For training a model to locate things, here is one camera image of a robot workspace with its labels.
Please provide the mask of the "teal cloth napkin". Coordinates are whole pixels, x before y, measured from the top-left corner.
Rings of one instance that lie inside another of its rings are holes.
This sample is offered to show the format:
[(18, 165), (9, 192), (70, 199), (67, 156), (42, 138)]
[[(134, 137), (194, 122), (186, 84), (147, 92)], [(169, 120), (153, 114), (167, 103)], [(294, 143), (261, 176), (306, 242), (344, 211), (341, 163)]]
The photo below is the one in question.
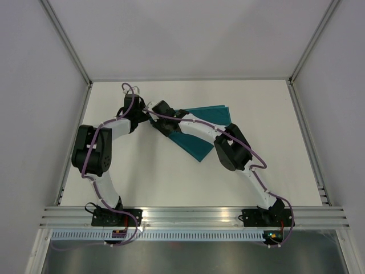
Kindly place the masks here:
[[(224, 105), (186, 108), (186, 110), (211, 124), (228, 126), (232, 122), (229, 107)], [(168, 138), (198, 162), (201, 162), (214, 149), (214, 145), (193, 135), (173, 132)]]

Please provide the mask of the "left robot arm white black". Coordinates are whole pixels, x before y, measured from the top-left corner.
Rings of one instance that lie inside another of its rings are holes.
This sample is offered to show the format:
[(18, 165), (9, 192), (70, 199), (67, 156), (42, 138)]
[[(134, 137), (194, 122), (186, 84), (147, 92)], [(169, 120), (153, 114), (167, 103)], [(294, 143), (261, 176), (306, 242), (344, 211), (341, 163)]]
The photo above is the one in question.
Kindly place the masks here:
[(114, 188), (109, 172), (112, 143), (134, 132), (140, 123), (149, 119), (149, 115), (143, 111), (144, 107), (144, 100), (139, 95), (127, 94), (124, 106), (115, 118), (98, 127), (83, 124), (79, 126), (76, 135), (71, 163), (83, 179), (90, 181), (98, 206), (107, 209), (104, 218), (112, 226), (118, 226), (124, 221), (121, 197)]

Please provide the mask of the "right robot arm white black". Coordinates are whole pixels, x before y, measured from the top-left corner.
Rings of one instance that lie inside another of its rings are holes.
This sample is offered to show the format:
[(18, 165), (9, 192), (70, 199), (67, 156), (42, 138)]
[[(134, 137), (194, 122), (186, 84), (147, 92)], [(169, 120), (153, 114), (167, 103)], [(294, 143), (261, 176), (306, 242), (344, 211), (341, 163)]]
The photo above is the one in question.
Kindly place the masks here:
[(149, 103), (146, 107), (152, 118), (152, 125), (165, 136), (173, 132), (197, 137), (214, 145), (220, 163), (229, 171), (236, 172), (250, 181), (253, 193), (259, 198), (258, 219), (266, 225), (274, 225), (285, 209), (281, 198), (271, 194), (256, 173), (258, 165), (253, 158), (266, 163), (251, 149), (239, 127), (233, 123), (228, 126), (213, 124), (202, 120), (187, 110), (172, 109), (166, 101)]

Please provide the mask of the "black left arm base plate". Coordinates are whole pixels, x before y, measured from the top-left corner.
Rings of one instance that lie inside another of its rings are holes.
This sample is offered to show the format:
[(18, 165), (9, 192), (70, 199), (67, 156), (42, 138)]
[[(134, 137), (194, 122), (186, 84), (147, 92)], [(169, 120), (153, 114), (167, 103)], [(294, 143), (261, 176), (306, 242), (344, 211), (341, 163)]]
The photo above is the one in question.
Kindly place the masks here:
[(125, 209), (127, 214), (115, 213), (106, 208), (97, 208), (92, 215), (92, 227), (138, 227), (142, 221), (141, 209)]

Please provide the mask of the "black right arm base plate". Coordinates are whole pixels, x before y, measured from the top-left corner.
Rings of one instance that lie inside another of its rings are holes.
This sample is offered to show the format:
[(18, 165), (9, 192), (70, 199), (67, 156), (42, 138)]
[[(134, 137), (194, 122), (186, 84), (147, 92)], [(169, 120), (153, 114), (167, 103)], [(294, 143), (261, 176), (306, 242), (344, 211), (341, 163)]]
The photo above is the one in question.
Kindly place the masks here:
[(243, 209), (238, 219), (243, 222), (244, 227), (291, 227), (294, 220), (289, 209), (281, 212), (270, 211), (261, 208)]

